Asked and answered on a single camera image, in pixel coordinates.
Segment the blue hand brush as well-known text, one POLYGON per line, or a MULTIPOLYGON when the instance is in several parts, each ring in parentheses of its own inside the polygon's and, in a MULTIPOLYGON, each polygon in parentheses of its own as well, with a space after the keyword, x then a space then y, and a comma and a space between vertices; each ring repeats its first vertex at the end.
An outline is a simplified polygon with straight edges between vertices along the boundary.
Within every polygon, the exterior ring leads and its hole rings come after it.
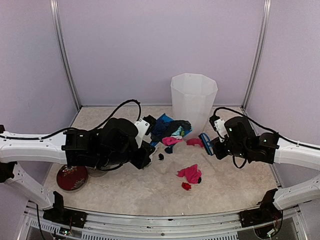
POLYGON ((213 150, 213 145, 211 143, 211 140, 210 140, 209 136, 206 133, 203 132, 198 137, 200 138, 206 153, 209 156, 213 156, 214 155, 214 150, 213 150))

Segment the blue dustpan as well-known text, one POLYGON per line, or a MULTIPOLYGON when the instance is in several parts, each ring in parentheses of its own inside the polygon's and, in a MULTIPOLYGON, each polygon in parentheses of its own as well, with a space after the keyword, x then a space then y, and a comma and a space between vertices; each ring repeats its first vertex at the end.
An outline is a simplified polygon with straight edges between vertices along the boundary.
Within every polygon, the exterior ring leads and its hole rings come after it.
POLYGON ((155 147, 168 137, 185 137, 193 130, 192 125, 187 120, 173 120, 165 113, 155 122, 155 126, 150 133, 150 145, 155 147))

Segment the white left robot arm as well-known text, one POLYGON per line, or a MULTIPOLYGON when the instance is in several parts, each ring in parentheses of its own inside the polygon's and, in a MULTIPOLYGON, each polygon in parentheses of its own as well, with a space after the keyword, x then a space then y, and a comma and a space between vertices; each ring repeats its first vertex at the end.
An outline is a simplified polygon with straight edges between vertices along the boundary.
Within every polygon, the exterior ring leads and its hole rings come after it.
POLYGON ((45 190, 23 171, 20 161, 48 162, 69 167, 114 171, 126 163, 141 170, 151 162, 155 147, 143 140, 149 126, 106 124, 91 130, 68 127, 46 136, 0 135, 0 181, 21 189, 38 207, 63 223, 70 218, 61 194, 45 190))

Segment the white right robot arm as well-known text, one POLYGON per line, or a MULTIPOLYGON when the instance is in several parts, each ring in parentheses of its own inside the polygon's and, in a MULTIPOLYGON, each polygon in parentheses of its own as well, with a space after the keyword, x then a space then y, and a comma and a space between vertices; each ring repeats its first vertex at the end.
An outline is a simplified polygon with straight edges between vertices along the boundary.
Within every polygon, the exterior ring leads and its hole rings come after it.
MULTIPOLYGON (((244 159, 244 163, 262 162, 267 164, 287 164, 320 170, 320 150, 318 146, 306 146, 284 140, 277 134, 265 132, 257 136, 219 137, 211 140, 213 155, 218 160, 231 156, 244 159)), ((256 218, 266 222, 277 210, 309 202, 320 197, 320 176, 305 182, 287 187, 274 188, 265 193, 260 207, 256 210, 256 218)))

